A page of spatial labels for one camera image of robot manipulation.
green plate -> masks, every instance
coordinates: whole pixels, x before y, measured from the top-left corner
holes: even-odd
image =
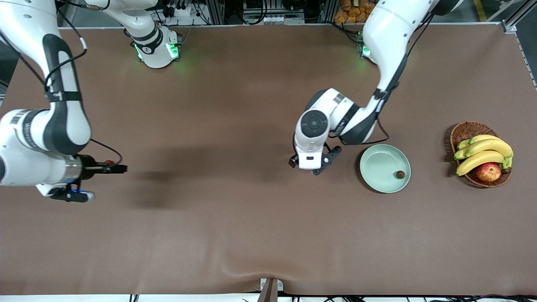
[[[405,177],[397,179],[397,171],[403,171]],[[383,193],[395,193],[408,184],[410,163],[399,149],[380,144],[364,152],[360,159],[360,173],[371,188]]]

red apple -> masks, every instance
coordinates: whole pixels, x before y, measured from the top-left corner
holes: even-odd
[[[483,182],[493,182],[502,175],[502,169],[498,164],[489,162],[475,168],[475,175]]]

green indicator light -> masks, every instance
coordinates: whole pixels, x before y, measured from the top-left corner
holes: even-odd
[[[369,56],[371,54],[371,51],[369,50],[369,48],[367,48],[367,46],[364,46],[364,49],[362,50],[362,53],[365,56]]]
[[[138,52],[138,57],[140,58],[140,60],[142,60],[142,54],[140,53],[140,50],[138,49],[138,45],[134,45],[134,48],[136,48],[136,51]]]
[[[168,52],[172,58],[175,59],[178,56],[177,46],[166,43],[166,48],[168,49]]]

small fruit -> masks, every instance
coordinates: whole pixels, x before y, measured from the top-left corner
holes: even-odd
[[[403,179],[404,178],[404,172],[403,171],[397,171],[395,172],[395,177],[397,179]]]
[[[504,157],[497,151],[486,150],[479,152],[465,159],[465,161],[460,164],[457,168],[457,175],[462,176],[472,171],[475,167],[488,162],[504,163]]]
[[[501,140],[500,138],[495,137],[494,135],[488,135],[488,134],[480,134],[476,135],[473,138],[470,139],[469,143],[470,145],[474,142],[482,141],[482,140]]]
[[[466,157],[470,157],[485,150],[497,151],[498,153],[503,155],[506,164],[508,164],[509,159],[513,157],[513,149],[511,149],[511,146],[509,146],[503,140],[497,139],[485,139],[476,143],[472,143],[470,147],[466,148],[465,155]]]
[[[502,175],[500,167],[493,163],[484,163],[475,169],[475,176],[483,182],[491,183],[496,181]]]

power strip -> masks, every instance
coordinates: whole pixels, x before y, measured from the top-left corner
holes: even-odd
[[[192,13],[192,7],[190,5],[187,5],[186,9],[175,9],[175,17],[190,17],[190,14]]]

